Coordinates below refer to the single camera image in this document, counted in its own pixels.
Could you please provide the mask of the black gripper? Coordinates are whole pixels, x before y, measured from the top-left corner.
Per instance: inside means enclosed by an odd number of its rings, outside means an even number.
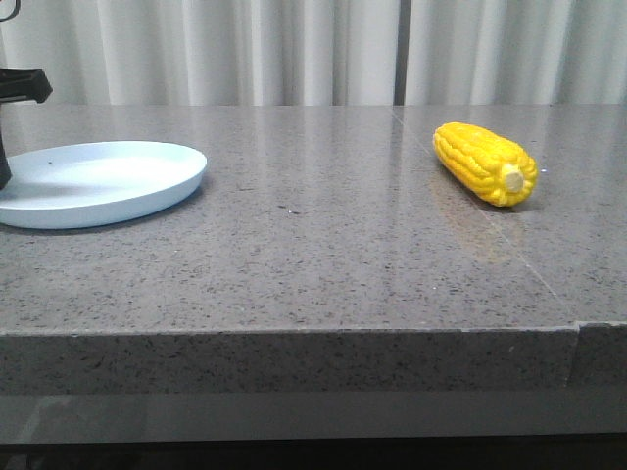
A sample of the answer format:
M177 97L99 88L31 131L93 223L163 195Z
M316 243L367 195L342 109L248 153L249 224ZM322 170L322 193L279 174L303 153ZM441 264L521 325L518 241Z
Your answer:
M1 69L1 103L34 101L44 103L53 88L43 69ZM0 189L12 178L3 137L0 134Z

